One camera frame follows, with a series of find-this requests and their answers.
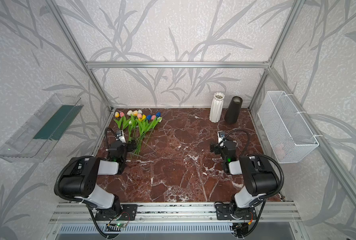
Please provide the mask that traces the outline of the pink tulip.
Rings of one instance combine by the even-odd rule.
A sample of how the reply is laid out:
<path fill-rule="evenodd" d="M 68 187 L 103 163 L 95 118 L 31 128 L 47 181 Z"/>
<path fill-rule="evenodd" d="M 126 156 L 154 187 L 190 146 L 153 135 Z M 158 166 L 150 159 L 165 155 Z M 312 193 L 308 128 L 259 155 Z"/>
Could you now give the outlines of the pink tulip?
<path fill-rule="evenodd" d="M 121 130 L 124 131 L 126 129 L 126 127 L 128 126 L 129 121 L 127 120 L 126 115 L 123 112 L 119 112 L 119 114 L 120 114 L 120 125 L 119 125 L 119 127 L 121 128 Z"/>

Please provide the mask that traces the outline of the white ribbed vase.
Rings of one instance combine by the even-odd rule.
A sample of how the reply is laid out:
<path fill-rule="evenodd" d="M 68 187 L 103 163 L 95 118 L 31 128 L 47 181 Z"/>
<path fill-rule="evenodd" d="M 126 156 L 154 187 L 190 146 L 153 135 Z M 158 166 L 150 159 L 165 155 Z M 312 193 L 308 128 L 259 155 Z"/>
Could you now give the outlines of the white ribbed vase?
<path fill-rule="evenodd" d="M 224 94 L 221 92 L 217 92 L 213 96 L 209 115 L 209 120 L 212 123 L 217 123 L 220 120 L 224 97 Z"/>

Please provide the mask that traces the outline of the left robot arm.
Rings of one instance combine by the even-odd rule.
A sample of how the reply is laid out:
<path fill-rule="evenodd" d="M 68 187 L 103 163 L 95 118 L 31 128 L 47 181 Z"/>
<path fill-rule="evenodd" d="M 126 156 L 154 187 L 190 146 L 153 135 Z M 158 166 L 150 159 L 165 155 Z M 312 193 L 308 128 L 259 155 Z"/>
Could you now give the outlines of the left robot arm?
<path fill-rule="evenodd" d="M 97 179 L 100 175 L 121 175 L 127 166 L 127 154 L 134 149 L 134 142 L 117 140 L 109 146 L 106 158 L 71 158 L 56 179 L 55 194 L 63 200 L 84 203 L 91 210 L 121 214 L 123 207 L 119 197 L 101 188 Z"/>

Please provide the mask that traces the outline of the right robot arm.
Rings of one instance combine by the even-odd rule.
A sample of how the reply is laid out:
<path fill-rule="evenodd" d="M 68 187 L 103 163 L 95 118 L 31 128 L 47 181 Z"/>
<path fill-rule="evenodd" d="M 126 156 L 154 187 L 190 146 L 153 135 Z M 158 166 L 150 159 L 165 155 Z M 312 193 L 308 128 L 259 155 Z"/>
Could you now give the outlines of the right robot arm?
<path fill-rule="evenodd" d="M 284 172 L 273 158 L 255 154 L 236 156 L 236 143 L 210 145 L 210 152 L 222 157 L 222 168 L 228 175 L 242 175 L 244 187 L 232 197 L 230 211 L 236 215 L 277 195 L 284 185 Z"/>

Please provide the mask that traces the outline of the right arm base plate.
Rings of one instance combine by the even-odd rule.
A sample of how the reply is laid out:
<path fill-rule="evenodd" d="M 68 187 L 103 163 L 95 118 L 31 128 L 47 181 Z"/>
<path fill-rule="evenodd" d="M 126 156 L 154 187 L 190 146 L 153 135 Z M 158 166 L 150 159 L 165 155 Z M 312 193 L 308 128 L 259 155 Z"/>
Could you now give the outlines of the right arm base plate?
<path fill-rule="evenodd" d="M 235 202 L 215 202 L 214 207 L 218 220 L 253 221 L 257 219 L 257 212 L 254 207 L 238 208 Z"/>

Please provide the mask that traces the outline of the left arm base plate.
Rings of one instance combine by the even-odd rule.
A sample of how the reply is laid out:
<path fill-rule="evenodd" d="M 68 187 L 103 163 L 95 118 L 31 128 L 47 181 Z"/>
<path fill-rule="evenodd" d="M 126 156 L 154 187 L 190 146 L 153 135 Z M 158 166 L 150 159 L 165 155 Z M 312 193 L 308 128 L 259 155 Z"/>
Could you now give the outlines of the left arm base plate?
<path fill-rule="evenodd" d="M 98 209 L 95 215 L 96 221 L 109 221 L 109 220 L 119 220 L 119 221 L 134 221 L 137 214 L 138 205 L 137 204 L 123 204 L 121 207 L 117 208 L 114 206 L 111 209 Z"/>

